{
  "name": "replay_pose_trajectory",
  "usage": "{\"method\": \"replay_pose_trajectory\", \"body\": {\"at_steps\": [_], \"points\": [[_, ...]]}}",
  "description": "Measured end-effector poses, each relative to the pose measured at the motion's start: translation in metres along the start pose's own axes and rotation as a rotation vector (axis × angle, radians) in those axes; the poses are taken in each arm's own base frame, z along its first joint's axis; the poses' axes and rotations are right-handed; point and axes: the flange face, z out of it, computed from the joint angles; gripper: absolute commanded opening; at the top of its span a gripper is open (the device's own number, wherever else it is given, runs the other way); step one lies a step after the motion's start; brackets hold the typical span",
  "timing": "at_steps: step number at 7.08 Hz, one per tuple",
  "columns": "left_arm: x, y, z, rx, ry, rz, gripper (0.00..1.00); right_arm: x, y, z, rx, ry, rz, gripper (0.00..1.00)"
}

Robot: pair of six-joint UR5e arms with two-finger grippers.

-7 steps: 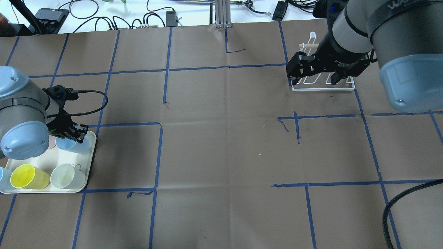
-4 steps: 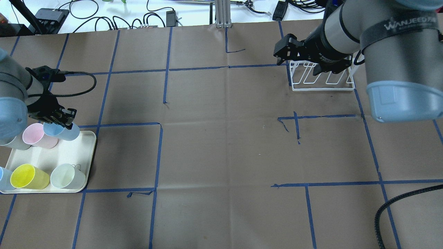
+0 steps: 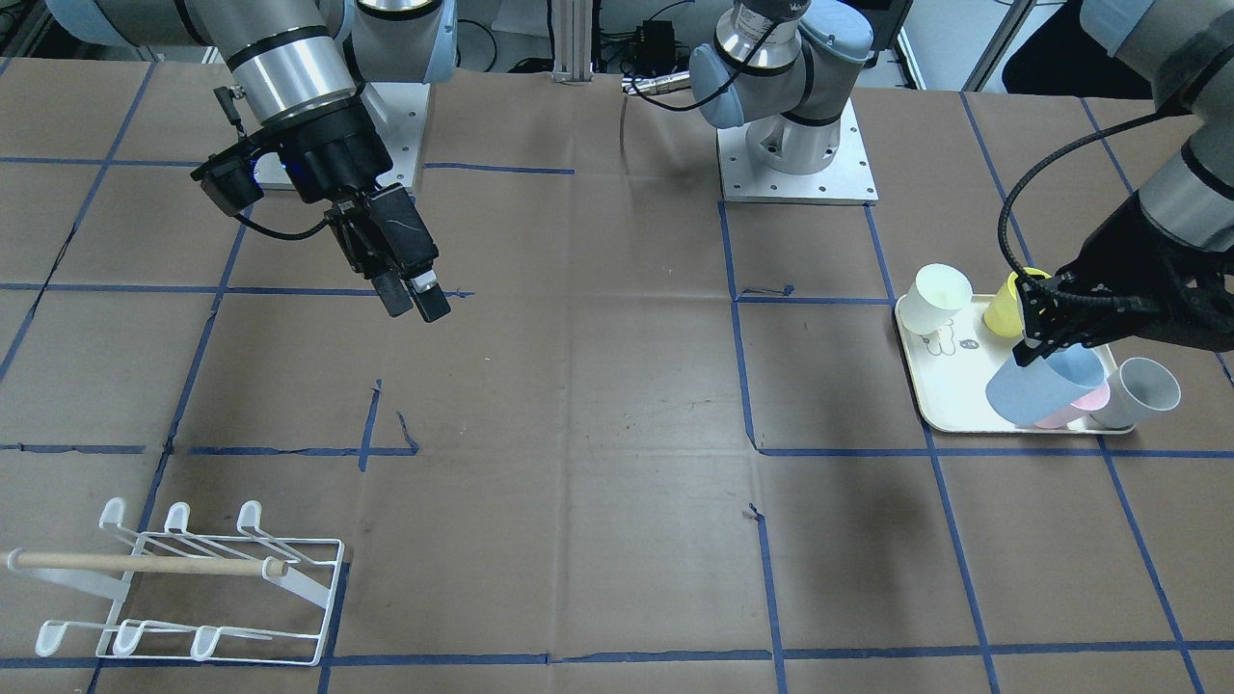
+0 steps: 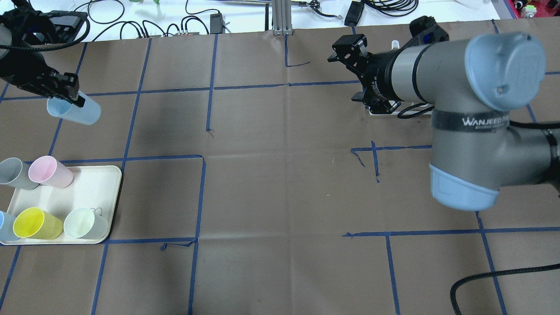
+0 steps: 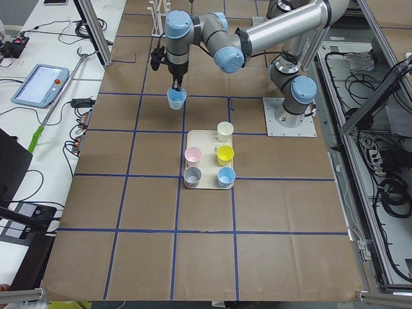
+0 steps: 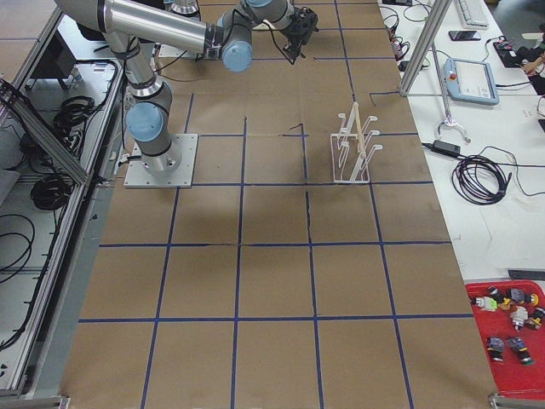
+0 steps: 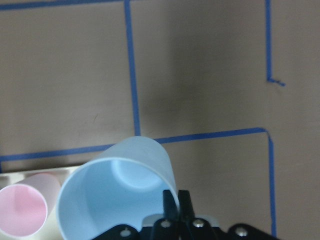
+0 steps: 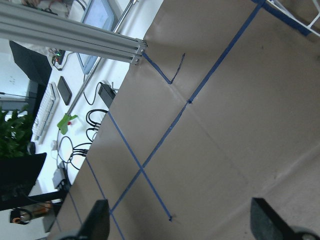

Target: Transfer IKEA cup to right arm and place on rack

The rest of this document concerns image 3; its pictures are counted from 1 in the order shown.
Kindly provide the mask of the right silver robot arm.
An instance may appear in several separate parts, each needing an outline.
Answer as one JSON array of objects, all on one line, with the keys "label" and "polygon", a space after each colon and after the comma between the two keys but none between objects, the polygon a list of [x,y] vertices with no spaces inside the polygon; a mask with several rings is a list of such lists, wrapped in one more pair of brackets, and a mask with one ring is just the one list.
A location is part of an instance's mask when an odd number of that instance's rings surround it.
[{"label": "right silver robot arm", "polygon": [[450,78],[453,1],[51,1],[77,40],[95,44],[202,44],[232,83],[216,98],[237,141],[209,156],[193,180],[225,211],[274,237],[247,210],[263,198],[262,158],[283,165],[304,203],[328,203],[322,226],[389,315],[450,311],[436,274],[438,247],[399,175],[397,114],[380,86]]}]

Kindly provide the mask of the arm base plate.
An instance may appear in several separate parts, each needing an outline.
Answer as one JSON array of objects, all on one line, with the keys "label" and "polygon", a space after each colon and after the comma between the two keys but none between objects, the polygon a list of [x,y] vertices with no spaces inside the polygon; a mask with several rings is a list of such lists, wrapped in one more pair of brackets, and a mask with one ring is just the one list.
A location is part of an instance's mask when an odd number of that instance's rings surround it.
[{"label": "arm base plate", "polygon": [[864,205],[880,199],[851,100],[838,121],[824,126],[768,116],[714,136],[728,203]]},{"label": "arm base plate", "polygon": [[417,189],[429,96],[431,85],[420,83],[370,82],[364,86],[362,101],[392,162],[378,177],[383,186],[399,183],[410,191]]}]

